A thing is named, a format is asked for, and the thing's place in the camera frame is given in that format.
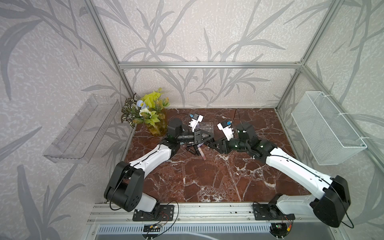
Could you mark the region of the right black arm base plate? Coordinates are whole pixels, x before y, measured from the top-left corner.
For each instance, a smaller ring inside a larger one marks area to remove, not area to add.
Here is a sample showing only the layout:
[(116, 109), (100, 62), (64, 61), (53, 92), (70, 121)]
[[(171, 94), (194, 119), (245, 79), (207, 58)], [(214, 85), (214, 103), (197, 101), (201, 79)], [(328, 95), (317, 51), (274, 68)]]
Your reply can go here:
[(281, 194), (276, 194), (274, 198), (267, 204), (260, 204), (258, 202), (253, 202), (252, 208), (256, 221), (293, 221), (296, 219), (294, 214), (283, 214), (278, 207), (277, 201), (281, 197)]

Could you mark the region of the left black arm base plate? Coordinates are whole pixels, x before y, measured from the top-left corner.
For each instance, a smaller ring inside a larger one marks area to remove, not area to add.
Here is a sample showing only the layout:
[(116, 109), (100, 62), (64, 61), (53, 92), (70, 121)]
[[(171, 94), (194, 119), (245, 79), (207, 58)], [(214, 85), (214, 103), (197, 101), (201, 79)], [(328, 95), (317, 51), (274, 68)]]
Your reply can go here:
[(152, 212), (134, 211), (133, 221), (134, 222), (151, 222), (161, 221), (167, 222), (174, 219), (175, 205), (156, 205)]

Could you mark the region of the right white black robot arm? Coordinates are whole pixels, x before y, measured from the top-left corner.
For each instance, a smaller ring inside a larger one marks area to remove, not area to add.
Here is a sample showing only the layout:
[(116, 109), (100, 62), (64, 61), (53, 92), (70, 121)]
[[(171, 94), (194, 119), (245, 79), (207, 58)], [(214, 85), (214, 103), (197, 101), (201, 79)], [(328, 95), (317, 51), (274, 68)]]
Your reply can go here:
[(271, 212), (315, 216), (333, 228), (343, 224), (351, 205), (346, 179), (339, 175), (331, 177), (310, 168), (276, 144), (260, 139), (254, 127), (248, 123), (233, 128), (232, 122), (225, 120), (218, 124), (218, 129), (225, 136), (210, 143), (210, 148), (221, 154), (232, 151), (247, 153), (251, 158), (284, 173), (310, 192), (306, 196), (278, 195), (270, 202)]

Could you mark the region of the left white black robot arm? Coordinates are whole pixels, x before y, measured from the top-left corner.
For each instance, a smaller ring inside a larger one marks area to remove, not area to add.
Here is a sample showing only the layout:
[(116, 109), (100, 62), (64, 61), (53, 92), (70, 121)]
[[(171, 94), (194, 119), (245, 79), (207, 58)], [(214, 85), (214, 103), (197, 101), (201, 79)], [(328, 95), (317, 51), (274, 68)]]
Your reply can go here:
[(132, 162), (119, 162), (107, 184), (104, 198), (127, 212), (133, 210), (157, 216), (160, 212), (160, 202), (143, 193), (144, 180), (160, 164), (170, 160), (182, 144), (202, 144), (213, 138), (213, 134), (197, 129), (203, 120), (202, 115), (190, 115), (188, 126), (180, 119), (169, 121), (165, 138), (149, 153)]

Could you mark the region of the pink lip gloss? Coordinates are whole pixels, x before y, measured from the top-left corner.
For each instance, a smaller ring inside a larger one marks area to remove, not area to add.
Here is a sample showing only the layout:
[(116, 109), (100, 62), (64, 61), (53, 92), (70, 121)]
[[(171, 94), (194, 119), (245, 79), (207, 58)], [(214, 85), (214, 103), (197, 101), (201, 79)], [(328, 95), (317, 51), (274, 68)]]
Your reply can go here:
[(199, 150), (199, 152), (200, 152), (200, 155), (201, 155), (201, 157), (203, 158), (203, 160), (206, 160), (207, 158), (206, 158), (206, 156), (205, 156), (205, 154), (204, 154), (204, 152), (203, 152), (202, 148), (201, 148), (201, 147), (199, 147), (199, 148), (198, 148), (198, 150)]

